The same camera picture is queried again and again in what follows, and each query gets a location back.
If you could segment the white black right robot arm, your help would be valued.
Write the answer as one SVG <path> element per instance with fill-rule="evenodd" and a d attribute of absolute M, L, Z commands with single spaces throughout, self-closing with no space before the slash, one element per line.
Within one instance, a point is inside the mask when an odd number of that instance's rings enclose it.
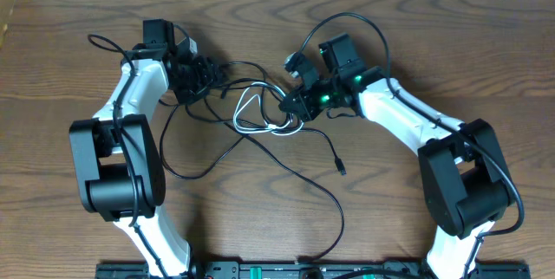
<path fill-rule="evenodd" d="M 425 258 L 428 276 L 481 278 L 476 257 L 493 225 L 521 200 L 500 143 L 484 120 L 470 123 L 434 110 L 379 67 L 369 68 L 347 34 L 319 46 L 330 74 L 320 75 L 301 51 L 284 69 L 300 79 L 279 108 L 303 122 L 322 111 L 350 108 L 385 128 L 418 158 L 428 211 L 437 224 Z"/>

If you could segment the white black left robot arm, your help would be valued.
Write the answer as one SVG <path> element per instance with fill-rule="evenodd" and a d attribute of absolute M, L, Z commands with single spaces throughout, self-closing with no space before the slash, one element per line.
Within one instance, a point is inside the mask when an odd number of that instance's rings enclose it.
<path fill-rule="evenodd" d="M 176 41 L 177 28 L 164 19 L 146 20 L 142 41 L 130 50 L 88 36 L 96 47 L 122 55 L 121 78 L 92 118 L 72 123 L 69 141 L 83 207 L 131 239 L 148 276 L 201 278 L 202 265 L 164 206 L 165 171 L 149 122 L 167 91 L 179 105 L 191 105 L 226 77 L 190 36 Z"/>

